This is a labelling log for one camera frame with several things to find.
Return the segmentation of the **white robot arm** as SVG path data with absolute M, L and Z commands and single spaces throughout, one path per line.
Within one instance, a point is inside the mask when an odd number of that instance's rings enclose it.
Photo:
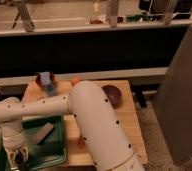
M 8 154 L 27 148 L 21 119 L 24 116 L 75 117 L 97 171 L 145 171 L 103 89 L 92 81 L 76 83 L 67 94 L 22 102 L 0 101 L 0 126 Z

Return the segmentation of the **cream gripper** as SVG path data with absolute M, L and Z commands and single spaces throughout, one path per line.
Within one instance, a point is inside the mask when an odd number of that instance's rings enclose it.
M 4 142 L 4 149 L 7 153 L 7 158 L 11 167 L 17 166 L 15 162 L 15 158 L 17 154 L 22 155 L 24 162 L 28 160 L 29 151 L 28 151 L 27 143 L 25 141 L 21 141 L 21 142 L 6 141 Z

